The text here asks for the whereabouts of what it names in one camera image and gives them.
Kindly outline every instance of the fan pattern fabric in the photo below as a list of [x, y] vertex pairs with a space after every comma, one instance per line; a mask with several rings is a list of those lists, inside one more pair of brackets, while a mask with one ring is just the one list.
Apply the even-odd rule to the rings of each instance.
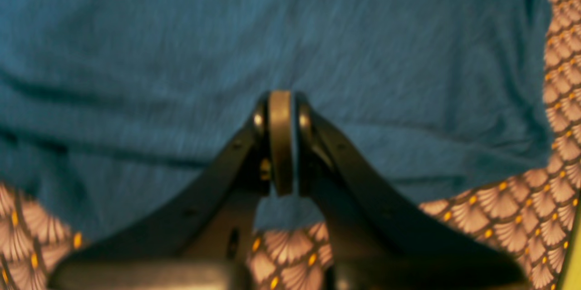
[[[556, 288], [581, 187], [581, 0], [550, 1], [544, 99], [556, 141], [548, 168], [421, 205], [448, 226], [514, 255], [534, 290]], [[49, 271], [82, 244], [79, 233], [36, 201], [0, 184], [0, 288], [45, 289]], [[248, 265], [260, 289], [319, 289], [332, 265], [325, 224], [255, 234]]]

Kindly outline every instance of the patterned fabric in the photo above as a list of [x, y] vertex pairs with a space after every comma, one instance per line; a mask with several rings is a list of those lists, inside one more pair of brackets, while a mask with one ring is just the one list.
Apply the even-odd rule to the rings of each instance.
[[[581, 0], [550, 1], [544, 98], [556, 141], [548, 168], [421, 205], [513, 254], [534, 290], [556, 288], [581, 187]], [[33, 199], [0, 185], [0, 288], [44, 289], [48, 272], [82, 242]], [[326, 227], [256, 234], [248, 264], [260, 289], [317, 290], [332, 264]]]

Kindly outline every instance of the teal cloth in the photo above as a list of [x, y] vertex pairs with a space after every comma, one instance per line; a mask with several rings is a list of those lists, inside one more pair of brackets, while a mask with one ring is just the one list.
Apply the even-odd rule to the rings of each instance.
[[[0, 176], [98, 240], [292, 89], [410, 200], [450, 197], [546, 165], [550, 17], [548, 0], [0, 0]], [[321, 218], [270, 198], [257, 226]]]

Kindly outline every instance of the yellow dot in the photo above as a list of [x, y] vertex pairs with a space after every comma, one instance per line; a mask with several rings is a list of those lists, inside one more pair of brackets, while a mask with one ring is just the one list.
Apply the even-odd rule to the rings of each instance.
[[274, 288], [276, 288], [276, 286], [278, 286], [278, 277], [274, 277], [274, 278], [272, 279], [272, 282], [270, 282], [270, 288], [271, 288], [271, 289], [274, 289]]
[[260, 247], [260, 238], [256, 238], [255, 242], [252, 244], [252, 251], [256, 252]]
[[317, 261], [317, 254], [313, 253], [311, 257], [309, 257], [309, 266], [313, 266]]
[[38, 267], [38, 257], [36, 254], [32, 255], [32, 257], [30, 258], [30, 263], [33, 265], [33, 269], [36, 269]]
[[16, 213], [16, 211], [12, 212], [12, 225], [13, 226], [18, 225], [18, 213]]
[[73, 247], [79, 249], [81, 245], [83, 245], [83, 235], [80, 232], [77, 232], [73, 238]]
[[255, 125], [262, 125], [262, 116], [259, 114], [255, 115]]

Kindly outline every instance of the blue fabric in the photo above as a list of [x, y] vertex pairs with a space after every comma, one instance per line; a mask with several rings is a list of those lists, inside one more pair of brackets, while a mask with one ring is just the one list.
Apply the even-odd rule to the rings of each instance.
[[[96, 240], [191, 182], [259, 94], [293, 89], [406, 197], [450, 197], [546, 165], [550, 12], [548, 0], [0, 0], [0, 176]], [[264, 202], [258, 226], [321, 219], [284, 202]]]

